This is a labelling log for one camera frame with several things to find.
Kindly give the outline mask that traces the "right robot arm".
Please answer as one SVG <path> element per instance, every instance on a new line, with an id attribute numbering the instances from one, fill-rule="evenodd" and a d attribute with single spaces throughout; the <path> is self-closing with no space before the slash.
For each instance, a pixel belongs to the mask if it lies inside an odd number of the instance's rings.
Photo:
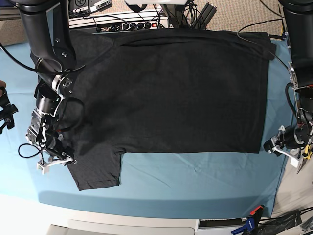
<path id="1" fill-rule="evenodd" d="M 79 68 L 71 43 L 66 0 L 19 0 L 17 1 L 22 23 L 31 48 L 31 59 L 38 74 L 34 97 L 36 107 L 32 111 L 31 124 L 26 139 L 38 148 L 39 153 L 49 155 L 39 165 L 68 165 L 75 163 L 73 149 L 62 139 L 82 122 L 82 115 L 68 127 L 60 127 L 70 104 L 84 103 L 71 97 Z"/>

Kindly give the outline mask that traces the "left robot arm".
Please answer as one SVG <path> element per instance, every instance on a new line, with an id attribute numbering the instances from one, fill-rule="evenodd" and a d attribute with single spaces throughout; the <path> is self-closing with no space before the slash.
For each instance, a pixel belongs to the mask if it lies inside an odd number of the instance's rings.
<path id="1" fill-rule="evenodd" d="M 291 53 L 291 82 L 285 87 L 296 125 L 281 126 L 277 135 L 264 143 L 264 149 L 277 156 L 292 157 L 293 149 L 313 142 L 313 2 L 311 0 L 281 0 L 286 22 L 286 37 Z"/>

